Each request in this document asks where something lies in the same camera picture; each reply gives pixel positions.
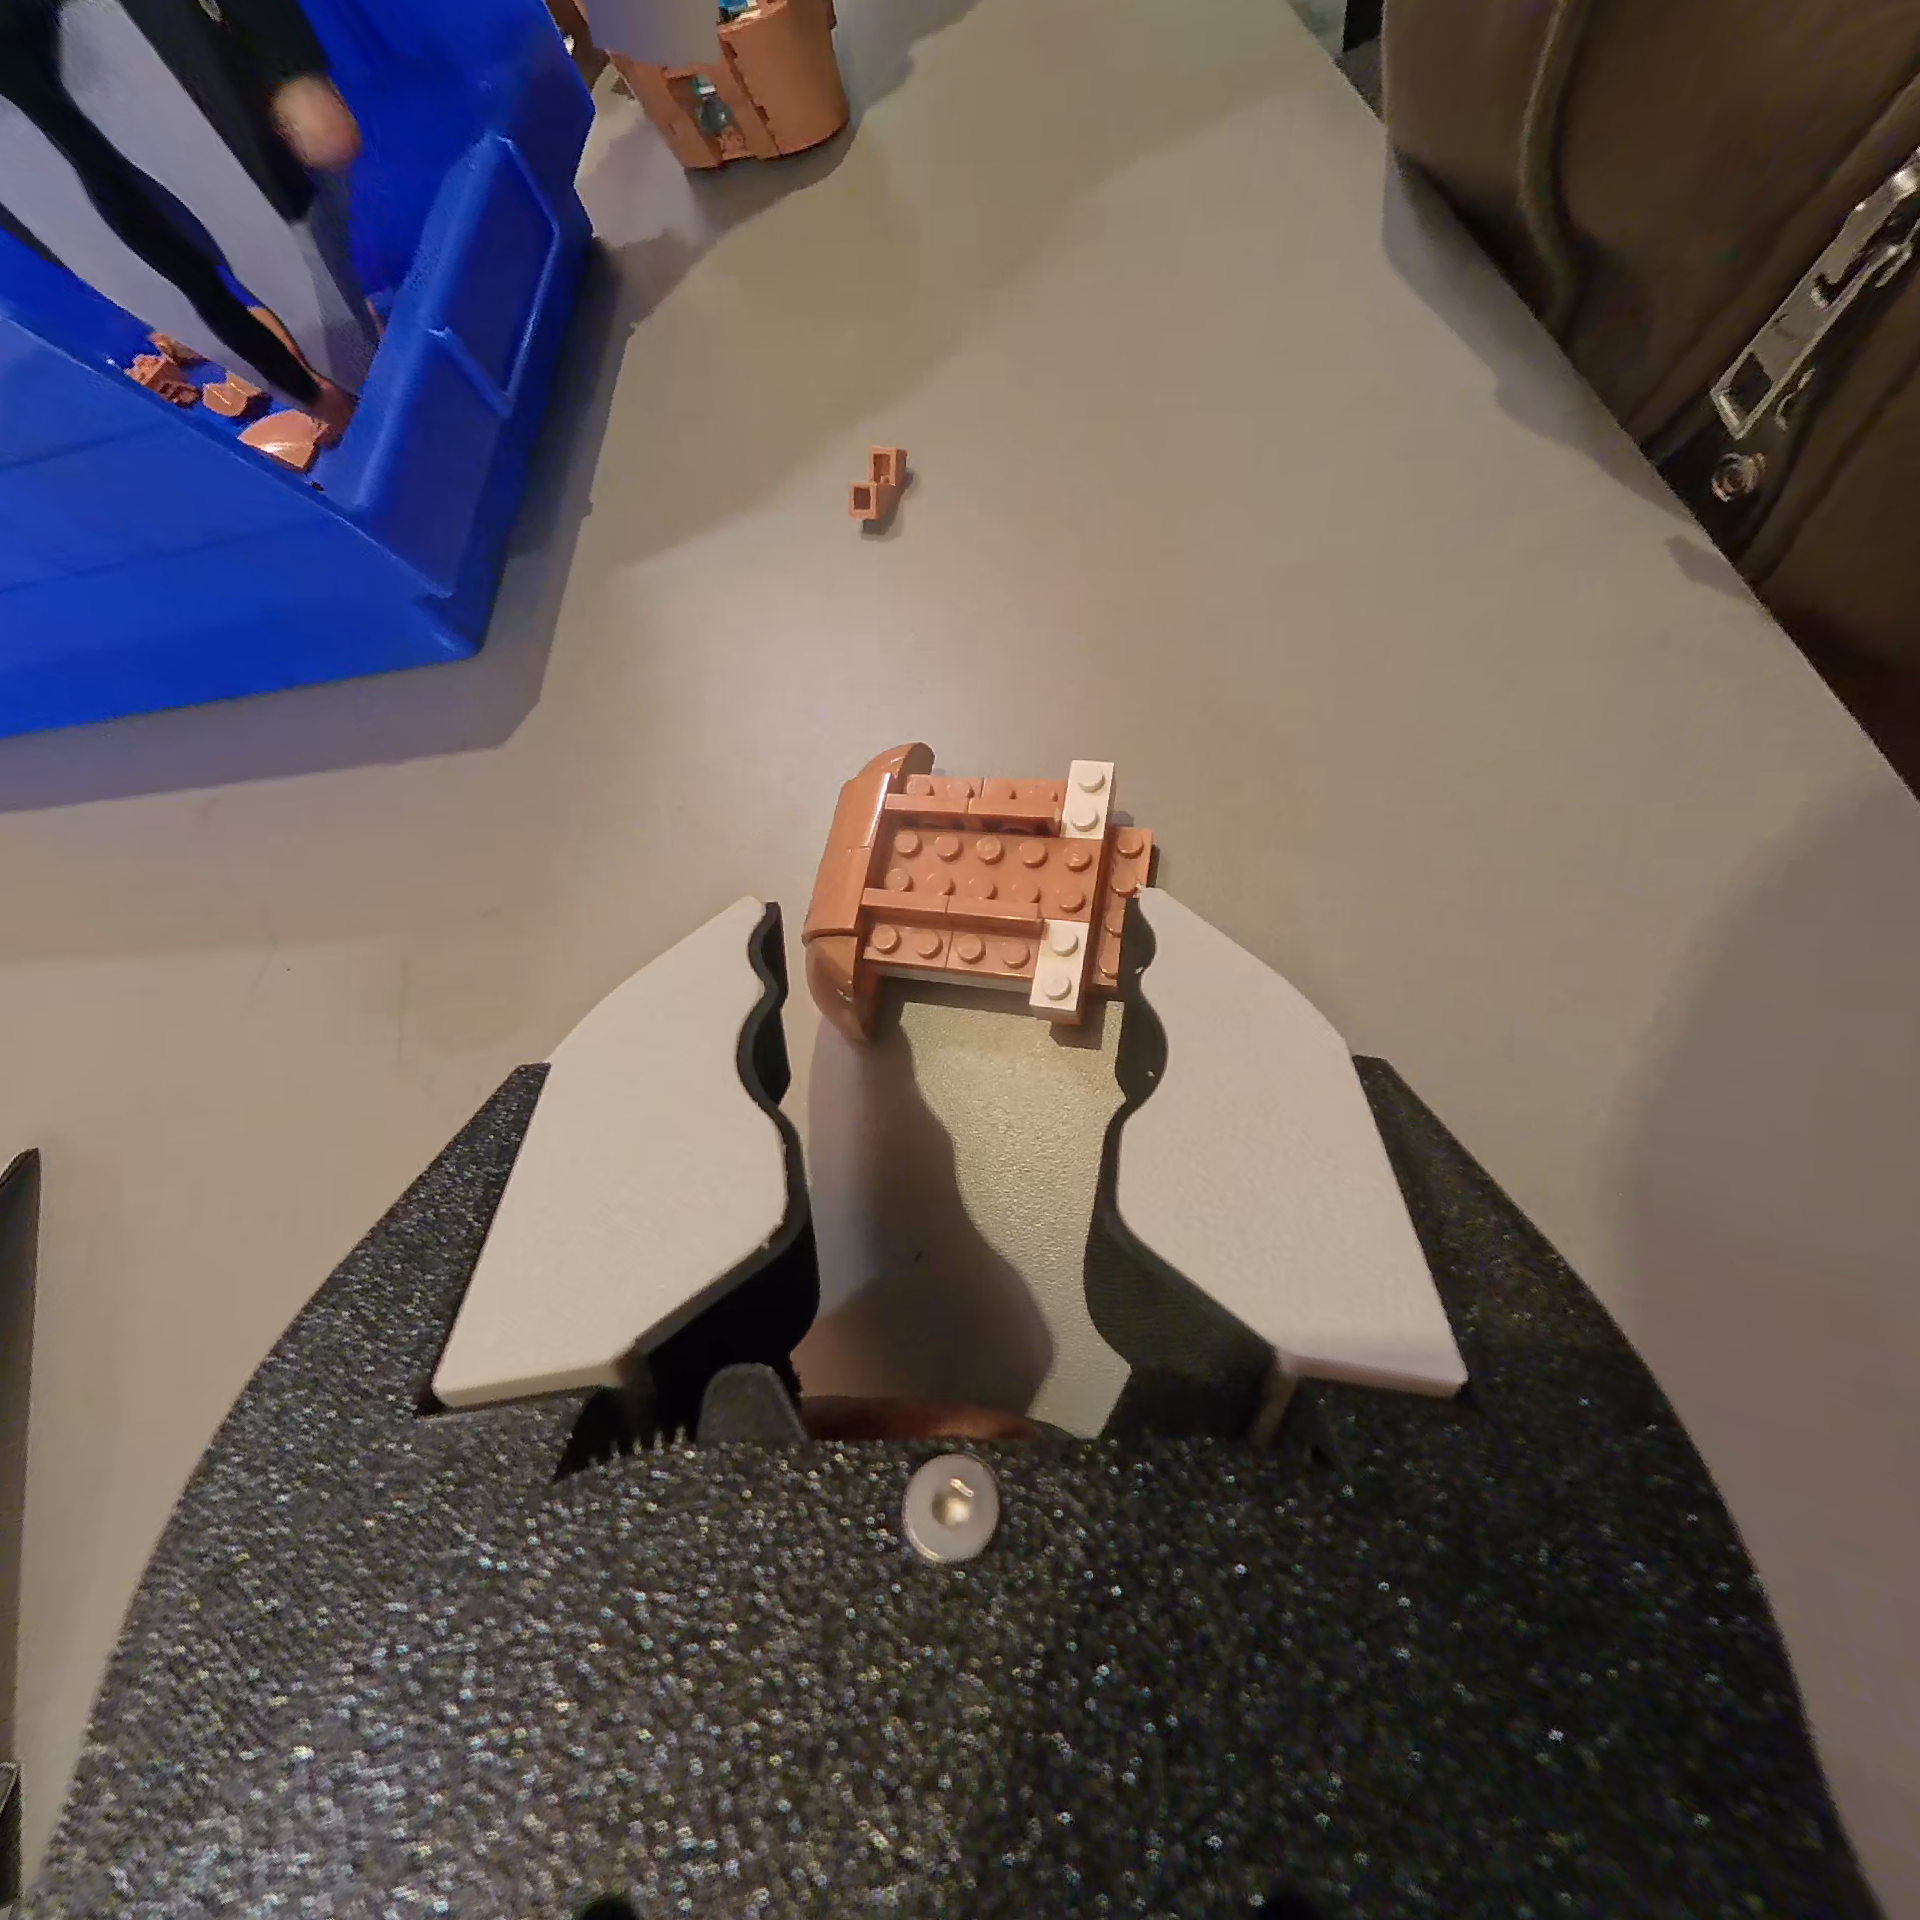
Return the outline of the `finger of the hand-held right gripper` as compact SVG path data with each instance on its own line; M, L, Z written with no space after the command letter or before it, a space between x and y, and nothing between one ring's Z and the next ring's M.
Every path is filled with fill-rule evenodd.
M202 340L200 321L164 325L94 284L90 267L104 264L108 269L128 269L149 304L173 296L169 284L152 281L141 262L119 250L90 199L90 52L5 52L1 91L5 222L148 330L173 336L197 353L248 374L291 406L275 388L229 362L217 340Z
M203 112L203 41L187 4L90 6L90 199L119 251L172 287L149 302L129 269L90 276L161 325L200 324L291 406L352 422L375 356L340 172L309 211L275 211Z

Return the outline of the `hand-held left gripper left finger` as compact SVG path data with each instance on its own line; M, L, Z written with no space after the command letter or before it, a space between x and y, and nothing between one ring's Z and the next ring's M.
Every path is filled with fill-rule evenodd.
M478 1409L612 1387L808 1228L781 911L734 899L552 1049L431 1375Z

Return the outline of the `brown lego assembly white plates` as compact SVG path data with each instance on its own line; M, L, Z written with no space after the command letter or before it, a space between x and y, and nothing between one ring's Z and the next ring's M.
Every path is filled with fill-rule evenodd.
M835 794L802 924L810 995L855 1043L890 979L1011 995L1075 1025L1122 993L1153 857L1109 760L1075 758L1057 778L961 776L902 741Z

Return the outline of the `pile of brown lego pieces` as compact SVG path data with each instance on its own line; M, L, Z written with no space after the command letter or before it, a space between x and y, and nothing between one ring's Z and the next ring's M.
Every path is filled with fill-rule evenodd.
M323 417L282 403L248 374L223 367L159 330L148 336L148 346L133 352L122 372L167 406L212 417L239 446L299 474L309 474L342 435Z

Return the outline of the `brown barrel lego model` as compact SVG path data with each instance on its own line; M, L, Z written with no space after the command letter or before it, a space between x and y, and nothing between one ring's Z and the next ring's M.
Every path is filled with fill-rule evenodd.
M832 2L549 2L685 172L779 159L848 124Z

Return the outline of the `olive green jacket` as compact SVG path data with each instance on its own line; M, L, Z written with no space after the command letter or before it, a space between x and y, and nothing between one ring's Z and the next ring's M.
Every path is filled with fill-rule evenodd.
M1917 6L1395 2L1400 157L1915 785Z

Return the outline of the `blue plastic bin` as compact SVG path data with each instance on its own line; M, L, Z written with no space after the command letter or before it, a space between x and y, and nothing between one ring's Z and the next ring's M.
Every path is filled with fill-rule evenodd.
M90 6L3 4L5 52ZM589 245L592 102L544 4L299 4L362 149L375 353L308 474L137 388L152 330L3 215L3 736L478 651Z

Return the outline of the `person's right hand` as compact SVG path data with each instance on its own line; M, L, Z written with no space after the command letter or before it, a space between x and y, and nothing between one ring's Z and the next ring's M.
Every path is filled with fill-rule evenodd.
M362 127L333 81L297 74L272 94L275 132L311 174L340 174L363 149Z

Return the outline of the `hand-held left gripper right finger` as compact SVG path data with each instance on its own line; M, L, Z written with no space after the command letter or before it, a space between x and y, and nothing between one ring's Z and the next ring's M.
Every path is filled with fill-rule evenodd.
M1453 1401L1468 1366L1336 1025L1160 885L1126 909L1119 984L1101 1438L1267 1443L1327 1383Z

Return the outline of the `black flat object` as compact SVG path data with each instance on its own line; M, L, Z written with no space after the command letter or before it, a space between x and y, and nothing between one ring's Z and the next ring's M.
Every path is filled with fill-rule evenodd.
M12 1718L28 1498L39 1151L1 1173L1 1718Z

